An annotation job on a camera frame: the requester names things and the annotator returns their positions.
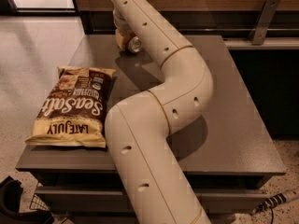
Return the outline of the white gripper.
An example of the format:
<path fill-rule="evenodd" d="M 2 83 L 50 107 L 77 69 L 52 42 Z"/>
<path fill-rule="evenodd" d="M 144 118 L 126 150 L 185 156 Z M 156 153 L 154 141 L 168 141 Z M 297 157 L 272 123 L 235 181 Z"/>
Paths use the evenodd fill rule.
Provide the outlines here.
<path fill-rule="evenodd" d="M 113 10 L 113 21 L 116 26 L 115 37 L 118 48 L 120 51 L 132 52 L 133 50 L 130 42 L 135 37 L 135 33 L 126 19 L 116 8 Z"/>

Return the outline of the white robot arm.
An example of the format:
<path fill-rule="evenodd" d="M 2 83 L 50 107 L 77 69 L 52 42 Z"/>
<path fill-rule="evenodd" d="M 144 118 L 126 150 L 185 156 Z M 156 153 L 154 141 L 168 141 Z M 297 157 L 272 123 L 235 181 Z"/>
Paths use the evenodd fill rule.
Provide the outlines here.
<path fill-rule="evenodd" d="M 108 150 L 139 224 L 211 224 L 167 136 L 198 119 L 213 79 L 197 49 L 147 0 L 111 0 L 164 75 L 164 82 L 115 104 Z"/>

